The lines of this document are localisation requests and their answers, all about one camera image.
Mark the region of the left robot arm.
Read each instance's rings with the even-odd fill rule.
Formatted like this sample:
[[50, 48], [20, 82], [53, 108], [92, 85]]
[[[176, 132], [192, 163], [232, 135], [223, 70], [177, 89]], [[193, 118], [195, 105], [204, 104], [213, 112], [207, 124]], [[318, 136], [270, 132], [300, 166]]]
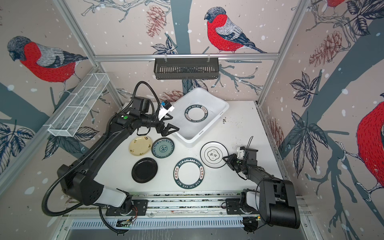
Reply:
[[106, 187], [95, 181], [95, 177], [116, 148], [139, 128], [154, 128], [163, 137], [179, 130], [172, 124], [165, 124], [166, 120], [173, 118], [169, 112], [174, 107], [168, 100], [149, 114], [152, 104], [147, 98], [135, 97], [131, 107], [110, 118], [102, 138], [86, 154], [72, 165], [62, 165], [58, 169], [58, 184], [63, 192], [79, 202], [65, 210], [64, 214], [90, 205], [115, 207], [123, 214], [132, 210], [132, 196], [129, 193]]

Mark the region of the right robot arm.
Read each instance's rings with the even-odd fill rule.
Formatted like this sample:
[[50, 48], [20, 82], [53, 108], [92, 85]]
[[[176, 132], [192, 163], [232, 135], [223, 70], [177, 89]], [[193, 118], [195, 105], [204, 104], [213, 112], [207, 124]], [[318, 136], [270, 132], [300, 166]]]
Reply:
[[236, 154], [223, 157], [225, 163], [237, 174], [245, 175], [254, 182], [256, 189], [243, 189], [237, 203], [227, 199], [228, 214], [258, 214], [263, 223], [298, 229], [301, 225], [300, 213], [294, 185], [265, 171], [258, 165], [255, 154], [247, 154], [239, 159]]

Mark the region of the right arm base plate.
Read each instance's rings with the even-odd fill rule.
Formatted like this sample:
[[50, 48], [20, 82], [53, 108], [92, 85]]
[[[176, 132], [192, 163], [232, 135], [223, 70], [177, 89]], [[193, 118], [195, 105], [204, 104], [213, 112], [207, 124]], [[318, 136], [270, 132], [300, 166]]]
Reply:
[[246, 208], [241, 205], [241, 199], [229, 198], [225, 200], [227, 215], [257, 215], [259, 212], [254, 208]]

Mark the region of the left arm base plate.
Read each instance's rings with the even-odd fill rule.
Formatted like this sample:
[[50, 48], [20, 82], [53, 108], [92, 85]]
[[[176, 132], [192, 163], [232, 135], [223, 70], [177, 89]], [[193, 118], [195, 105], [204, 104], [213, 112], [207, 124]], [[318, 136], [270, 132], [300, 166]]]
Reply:
[[145, 216], [148, 200], [131, 200], [124, 203], [121, 207], [107, 206], [106, 216], [108, 217], [123, 217], [123, 216]]

